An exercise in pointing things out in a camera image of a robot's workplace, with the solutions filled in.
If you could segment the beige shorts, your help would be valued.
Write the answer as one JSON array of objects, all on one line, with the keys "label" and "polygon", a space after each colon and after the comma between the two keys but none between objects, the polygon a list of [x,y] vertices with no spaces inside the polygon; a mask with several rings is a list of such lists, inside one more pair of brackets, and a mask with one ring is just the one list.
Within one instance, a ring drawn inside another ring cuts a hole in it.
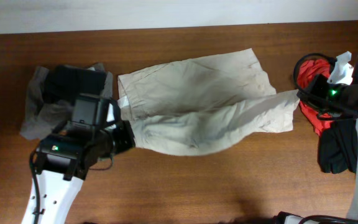
[{"label": "beige shorts", "polygon": [[277,92],[252,49],[154,65],[117,81],[137,147],[173,156],[223,151],[293,129],[296,91]]}]

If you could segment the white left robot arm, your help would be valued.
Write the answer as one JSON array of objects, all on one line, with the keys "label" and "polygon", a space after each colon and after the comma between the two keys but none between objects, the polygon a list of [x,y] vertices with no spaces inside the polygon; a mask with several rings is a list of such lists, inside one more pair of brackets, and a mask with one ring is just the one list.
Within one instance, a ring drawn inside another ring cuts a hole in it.
[{"label": "white left robot arm", "polygon": [[95,133],[53,133],[30,153],[32,187],[22,223],[64,223],[88,171],[135,147],[128,121]]}]

